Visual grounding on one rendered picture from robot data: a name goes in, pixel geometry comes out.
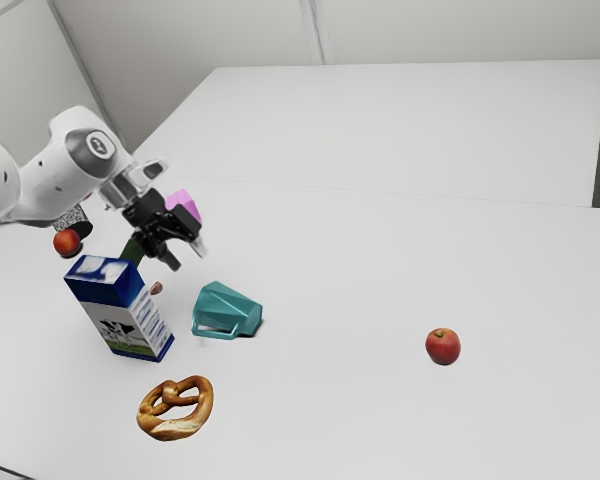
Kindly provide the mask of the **speckled grey cup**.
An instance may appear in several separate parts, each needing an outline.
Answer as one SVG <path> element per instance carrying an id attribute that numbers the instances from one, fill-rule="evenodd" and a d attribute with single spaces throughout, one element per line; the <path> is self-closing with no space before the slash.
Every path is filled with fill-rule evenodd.
<path id="1" fill-rule="evenodd" d="M 73 230 L 81 240 L 88 237 L 93 231 L 93 224 L 87 217 L 80 204 L 76 204 L 72 209 L 65 212 L 60 218 L 54 221 L 53 228 L 56 232 L 63 230 Z"/>

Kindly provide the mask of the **pink faceted block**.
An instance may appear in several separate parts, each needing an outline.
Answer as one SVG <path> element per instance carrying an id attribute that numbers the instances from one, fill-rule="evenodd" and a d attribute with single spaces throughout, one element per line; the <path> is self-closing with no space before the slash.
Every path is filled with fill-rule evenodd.
<path id="1" fill-rule="evenodd" d="M 183 206 L 199 223 L 202 223 L 197 205 L 186 189 L 177 190 L 165 198 L 167 210 L 173 210 L 177 205 Z"/>

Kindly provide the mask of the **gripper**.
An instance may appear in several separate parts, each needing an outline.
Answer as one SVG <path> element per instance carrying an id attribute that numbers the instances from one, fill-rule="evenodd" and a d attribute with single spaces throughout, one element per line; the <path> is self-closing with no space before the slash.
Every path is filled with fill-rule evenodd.
<path id="1" fill-rule="evenodd" d="M 181 263 L 169 249 L 169 240 L 184 241 L 199 258 L 207 255 L 201 223 L 181 205 L 167 210 L 164 197 L 154 188 L 124 208 L 122 216 L 133 227 L 132 237 L 145 256 L 160 258 L 172 271 L 178 271 Z"/>

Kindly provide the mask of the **dark green bottle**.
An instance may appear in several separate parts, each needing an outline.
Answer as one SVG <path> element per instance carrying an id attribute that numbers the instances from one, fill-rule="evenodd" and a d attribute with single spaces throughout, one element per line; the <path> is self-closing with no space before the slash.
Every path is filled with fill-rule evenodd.
<path id="1" fill-rule="evenodd" d="M 122 252 L 119 255 L 119 259 L 128 260 L 138 267 L 145 257 L 145 253 L 138 242 L 130 237 L 123 247 Z"/>

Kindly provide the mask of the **brown pretzel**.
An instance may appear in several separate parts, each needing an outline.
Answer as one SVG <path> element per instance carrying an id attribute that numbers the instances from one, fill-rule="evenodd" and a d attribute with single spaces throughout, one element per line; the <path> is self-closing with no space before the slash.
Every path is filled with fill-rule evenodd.
<path id="1" fill-rule="evenodd" d="M 214 405 L 212 383 L 193 375 L 180 381 L 165 380 L 141 400 L 138 427 L 155 440 L 182 440 L 197 433 L 211 416 Z"/>

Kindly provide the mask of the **teal faceted mug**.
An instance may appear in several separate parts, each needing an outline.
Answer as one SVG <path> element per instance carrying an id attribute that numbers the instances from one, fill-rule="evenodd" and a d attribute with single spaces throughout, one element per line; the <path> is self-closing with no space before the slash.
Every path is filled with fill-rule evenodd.
<path id="1" fill-rule="evenodd" d="M 191 333 L 221 340 L 253 337 L 263 322 L 262 315 L 261 304 L 214 281 L 200 290 L 192 312 Z"/>

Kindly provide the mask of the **red apple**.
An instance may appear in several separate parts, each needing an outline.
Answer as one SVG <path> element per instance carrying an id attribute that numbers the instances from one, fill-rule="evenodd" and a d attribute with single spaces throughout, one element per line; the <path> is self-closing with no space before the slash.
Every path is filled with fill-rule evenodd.
<path id="1" fill-rule="evenodd" d="M 81 238 L 73 229 L 58 231 L 53 238 L 53 247 L 62 257 L 71 257 L 81 249 Z"/>
<path id="2" fill-rule="evenodd" d="M 461 353 L 461 341 L 449 328 L 435 328 L 426 337 L 425 349 L 430 359 L 442 366 L 455 363 Z"/>

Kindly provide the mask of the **blue milk carton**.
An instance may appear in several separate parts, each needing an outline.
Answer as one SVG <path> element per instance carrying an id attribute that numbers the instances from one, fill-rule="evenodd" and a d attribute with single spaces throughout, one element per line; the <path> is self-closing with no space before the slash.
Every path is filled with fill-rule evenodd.
<path id="1" fill-rule="evenodd" d="M 64 281 L 112 353 L 162 361 L 174 335 L 133 262 L 83 255 Z"/>

